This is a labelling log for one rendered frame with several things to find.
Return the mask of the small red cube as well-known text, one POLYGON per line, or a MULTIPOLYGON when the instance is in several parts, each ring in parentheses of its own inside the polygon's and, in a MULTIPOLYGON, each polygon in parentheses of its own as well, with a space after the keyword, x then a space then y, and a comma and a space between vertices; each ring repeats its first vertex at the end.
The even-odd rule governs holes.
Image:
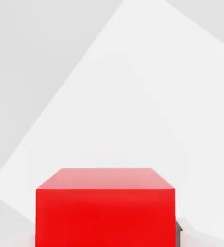
POLYGON ((175 188, 151 168, 62 168, 36 189, 35 247, 176 247, 175 188))

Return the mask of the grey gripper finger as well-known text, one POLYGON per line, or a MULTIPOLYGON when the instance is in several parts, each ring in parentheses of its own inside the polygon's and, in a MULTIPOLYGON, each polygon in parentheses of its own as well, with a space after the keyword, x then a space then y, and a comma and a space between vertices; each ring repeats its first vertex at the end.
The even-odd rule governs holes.
POLYGON ((177 218, 176 247, 224 247, 224 240, 196 230, 186 218, 177 218))

